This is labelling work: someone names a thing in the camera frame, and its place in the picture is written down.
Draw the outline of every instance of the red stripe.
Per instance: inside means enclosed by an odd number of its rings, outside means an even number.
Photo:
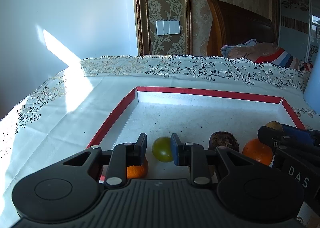
[[[304,125],[302,124],[301,120],[299,119],[299,117],[296,115],[296,113],[293,111],[293,109],[291,108],[291,106],[289,105],[289,103],[283,98],[282,100],[282,106],[285,108],[285,110],[287,111],[287,113],[289,114],[289,116],[291,117],[293,123],[296,125],[296,127],[298,129],[303,129],[306,130],[306,128],[304,127]]]
[[[275,59],[277,59],[283,52],[284,52],[284,49],[280,48],[278,51],[276,51],[274,54],[270,56],[260,56],[255,62],[258,64],[264,63],[264,62],[272,62]]]
[[[261,94],[232,92],[232,91],[221,91],[221,90],[205,90],[205,89],[190,89],[190,88],[173,88],[173,87],[137,87],[137,91],[147,92],[168,92],[168,93],[183,93],[183,94],[194,94],[211,97],[221,97],[239,100],[252,100],[261,101],[268,103],[279,104],[282,100],[281,97],[267,96]]]
[[[116,106],[116,108],[111,112],[109,117],[105,120],[105,122],[102,124],[102,126],[99,128],[98,132],[95,134],[93,139],[90,141],[89,145],[87,146],[93,146],[93,145],[99,145],[101,140],[104,138],[104,136],[108,133],[108,131],[111,129],[112,125],[116,122],[116,120],[120,117],[120,115],[124,112],[124,110],[129,106],[129,104],[134,100],[136,97],[135,90],[133,89],[130,91],[126,97],[122,99],[122,101],[119,102],[119,104]]]

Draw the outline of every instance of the green tomato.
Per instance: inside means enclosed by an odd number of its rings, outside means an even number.
[[[161,162],[167,163],[173,160],[170,149],[170,138],[157,138],[152,145],[153,156]]]

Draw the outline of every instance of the white wall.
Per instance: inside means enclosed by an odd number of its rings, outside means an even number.
[[[80,59],[138,55],[133,0],[0,0],[0,118],[67,67],[37,28]]]

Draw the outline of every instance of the gold wall trim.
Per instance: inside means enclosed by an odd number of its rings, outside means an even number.
[[[172,55],[176,54],[192,54],[192,21],[191,21],[191,0],[182,0],[182,15],[183,20],[180,21],[183,31],[183,38],[177,37],[177,35],[172,35],[165,42],[170,42],[166,46],[161,46],[155,51],[155,21],[151,17],[152,23],[149,19],[150,3],[148,0],[134,0],[135,2],[135,18],[136,18],[136,32],[137,32],[137,42],[139,55],[152,55],[152,54],[162,54],[166,55],[168,52]],[[162,20],[167,20],[166,16],[162,14]]]

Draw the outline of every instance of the silver screw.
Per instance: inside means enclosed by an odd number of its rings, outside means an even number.
[[[109,177],[107,180],[106,180],[107,184],[109,185],[119,185],[121,184],[122,182],[122,179],[120,177],[116,177],[116,176],[113,176],[113,177]]]
[[[198,185],[205,185],[210,182],[210,179],[205,176],[198,176],[194,179],[194,182]]]

